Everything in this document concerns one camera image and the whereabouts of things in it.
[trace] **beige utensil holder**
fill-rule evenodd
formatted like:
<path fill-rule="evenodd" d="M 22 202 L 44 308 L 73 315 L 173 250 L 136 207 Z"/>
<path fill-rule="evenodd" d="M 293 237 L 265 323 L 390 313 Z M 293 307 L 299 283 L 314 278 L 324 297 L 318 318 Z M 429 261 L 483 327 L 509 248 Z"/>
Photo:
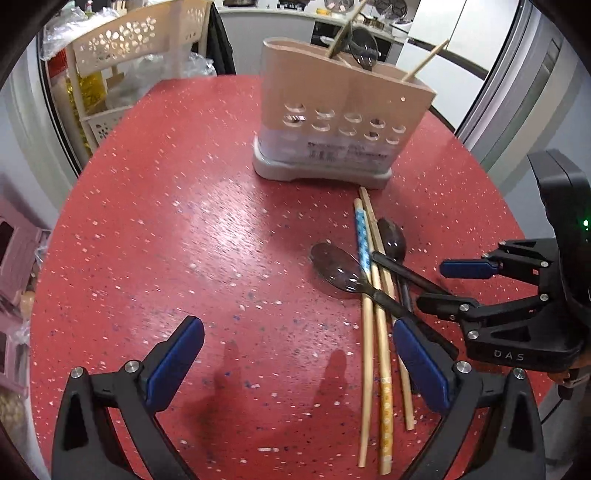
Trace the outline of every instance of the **beige utensil holder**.
<path fill-rule="evenodd" d="M 435 92 L 377 62 L 287 38 L 263 42 L 262 122 L 255 171 L 270 180 L 325 178 L 384 188 Z"/>

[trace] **spoon bowl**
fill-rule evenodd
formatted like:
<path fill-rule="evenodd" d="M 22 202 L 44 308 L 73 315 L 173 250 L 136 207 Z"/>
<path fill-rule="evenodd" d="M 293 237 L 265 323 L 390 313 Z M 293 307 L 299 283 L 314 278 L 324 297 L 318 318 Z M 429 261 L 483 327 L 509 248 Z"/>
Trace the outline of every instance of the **spoon bowl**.
<path fill-rule="evenodd" d="M 379 51 L 375 38 L 362 27 L 354 28 L 349 41 L 349 51 L 361 68 L 371 72 L 378 61 Z"/>
<path fill-rule="evenodd" d="M 359 262 L 345 250 L 322 242 L 310 250 L 310 259 L 316 271 L 330 284 L 349 293 L 367 291 L 368 279 Z"/>
<path fill-rule="evenodd" d="M 396 223 L 386 218 L 380 218 L 378 220 L 378 230 L 384 242 L 386 255 L 392 260 L 396 260 L 396 262 L 404 262 L 407 243 L 402 229 Z"/>

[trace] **plastic bag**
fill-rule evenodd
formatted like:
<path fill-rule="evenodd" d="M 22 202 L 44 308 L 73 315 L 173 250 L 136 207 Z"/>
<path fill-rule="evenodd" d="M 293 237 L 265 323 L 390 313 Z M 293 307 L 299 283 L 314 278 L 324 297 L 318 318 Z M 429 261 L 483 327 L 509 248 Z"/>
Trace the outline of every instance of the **plastic bag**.
<path fill-rule="evenodd" d="M 104 8 L 90 17 L 78 7 L 63 11 L 45 26 L 41 59 L 52 59 L 75 39 L 115 18 L 119 18 L 119 14 L 112 8 Z"/>
<path fill-rule="evenodd" d="M 109 89 L 105 98 L 106 107 L 111 110 L 134 105 L 160 80 L 173 78 L 171 55 L 147 55 L 132 65 L 121 83 Z M 181 78 L 216 75 L 213 60 L 189 52 L 182 66 Z"/>

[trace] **utensil holder base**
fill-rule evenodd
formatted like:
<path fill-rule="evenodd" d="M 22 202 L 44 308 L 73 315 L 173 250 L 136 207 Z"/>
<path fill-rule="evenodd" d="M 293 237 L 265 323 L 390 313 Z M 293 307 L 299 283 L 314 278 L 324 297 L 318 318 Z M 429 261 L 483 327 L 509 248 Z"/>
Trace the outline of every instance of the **utensil holder base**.
<path fill-rule="evenodd" d="M 371 173 L 344 168 L 288 164 L 265 158 L 259 149 L 258 137 L 253 142 L 254 165 L 256 173 L 267 180 L 293 181 L 297 179 L 329 179 L 356 183 L 368 189 L 385 188 L 392 177 L 392 169 L 386 173 Z"/>

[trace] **round table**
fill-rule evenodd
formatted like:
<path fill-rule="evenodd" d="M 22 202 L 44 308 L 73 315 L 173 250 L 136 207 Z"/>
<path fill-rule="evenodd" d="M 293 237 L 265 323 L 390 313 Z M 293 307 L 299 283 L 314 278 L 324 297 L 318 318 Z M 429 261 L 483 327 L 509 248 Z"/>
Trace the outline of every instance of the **round table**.
<path fill-rule="evenodd" d="M 70 370 L 115 371 L 194 314 L 204 322 L 205 345 L 158 418 L 199 478 L 378 476 L 377 383 L 368 466 L 356 466 L 360 301 L 336 294 L 308 260 L 310 247 L 327 239 L 356 253 L 357 188 L 258 177 L 259 99 L 257 77 L 162 82 L 100 146 L 72 191 L 31 329 L 33 414 L 47 463 Z M 404 227 L 409 267 L 483 303 L 533 293 L 506 278 L 439 276 L 442 259 L 476 258 L 522 233 L 486 173 L 430 113 L 393 171 L 371 198 L 377 217 Z M 456 325 L 427 321 L 463 348 Z M 392 370 L 396 376 L 395 356 Z M 550 382 L 535 372 L 530 380 L 540 400 Z M 417 424 L 406 432 L 398 385 L 393 478 L 439 419 L 414 397 Z M 483 420 L 478 414 L 452 475 L 464 468 Z"/>

